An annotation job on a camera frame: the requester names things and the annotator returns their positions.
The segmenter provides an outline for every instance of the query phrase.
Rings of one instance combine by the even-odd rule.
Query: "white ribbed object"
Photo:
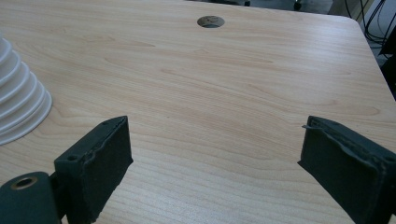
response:
[[[51,105],[50,93],[0,35],[0,145],[32,131]]]

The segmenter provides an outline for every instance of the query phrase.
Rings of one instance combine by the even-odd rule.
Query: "wooden table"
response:
[[[225,24],[206,29],[200,17]],[[396,106],[350,19],[183,1],[2,0],[53,97],[0,148],[0,184],[129,117],[133,165],[97,223],[352,223],[297,161],[309,115],[396,151]]]

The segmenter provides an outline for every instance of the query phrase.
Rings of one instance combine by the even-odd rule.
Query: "table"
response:
[[[225,20],[203,28],[203,16]],[[0,184],[129,117],[132,154],[97,223],[352,223],[297,161],[309,115],[396,151],[396,106],[359,25],[184,1],[3,0],[0,30],[53,97],[0,148]]]

